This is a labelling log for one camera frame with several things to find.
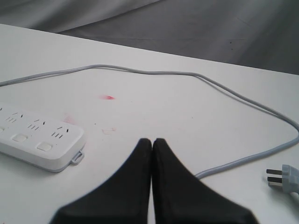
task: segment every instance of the power strip cord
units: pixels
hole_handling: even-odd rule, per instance
[[[247,103],[253,104],[257,107],[260,107],[262,109],[264,109],[265,111],[268,111],[270,113],[272,113],[274,116],[276,116],[277,118],[289,123],[290,125],[292,125],[299,133],[299,125],[292,119],[288,118],[287,116],[281,114],[280,112],[273,110],[261,103],[258,103],[252,99],[249,99],[245,96],[242,96],[241,94],[231,90],[230,88],[202,75],[199,73],[194,73],[194,72],[182,72],[182,71],[144,71],[144,70],[137,70],[137,69],[131,69],[131,68],[126,68],[126,67],[121,67],[121,66],[116,66],[116,65],[107,65],[107,64],[94,64],[94,65],[88,65],[88,66],[84,66],[84,67],[80,67],[80,68],[75,68],[75,69],[68,69],[68,70],[59,70],[59,71],[50,71],[50,72],[45,72],[45,73],[40,73],[40,74],[35,74],[35,75],[31,75],[31,76],[27,76],[27,77],[22,77],[22,78],[16,78],[16,79],[12,79],[12,80],[8,80],[5,82],[0,82],[0,87],[1,86],[6,86],[6,85],[12,85],[12,84],[17,84],[17,83],[21,83],[24,81],[28,81],[31,79],[37,79],[37,78],[41,78],[41,77],[48,77],[48,76],[53,76],[53,75],[64,75],[64,74],[69,74],[69,73],[73,73],[73,72],[77,72],[77,71],[82,71],[82,70],[86,70],[86,69],[95,69],[95,68],[102,68],[102,69],[115,69],[115,70],[121,70],[121,71],[127,71],[127,72],[133,72],[133,73],[139,73],[139,74],[145,74],[145,75],[182,75],[182,76],[192,76],[192,77],[196,77],[199,78],[201,80],[205,80],[210,82],[213,85],[216,85],[220,88],[222,88],[223,90],[231,93],[232,95],[246,101]],[[238,167],[240,165],[252,162],[252,161],[256,161],[259,159],[263,159],[265,157],[268,157],[270,155],[273,155],[275,153],[281,152],[291,146],[296,145],[299,142],[299,135],[291,140],[288,141],[284,144],[281,144],[277,147],[274,147],[272,149],[269,149],[267,151],[261,152],[261,153],[257,153],[254,155],[250,155],[241,159],[238,159],[236,161],[233,162],[229,162],[227,164],[221,165],[221,166],[217,166],[211,169],[207,169],[204,170],[198,174],[196,174],[195,176],[198,179],[216,174],[216,173],[220,173],[235,167]]]

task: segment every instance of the gray fabric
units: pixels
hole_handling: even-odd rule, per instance
[[[161,0],[61,34],[299,74],[298,6],[298,0]]]
[[[158,0],[0,0],[0,23],[61,32]]]

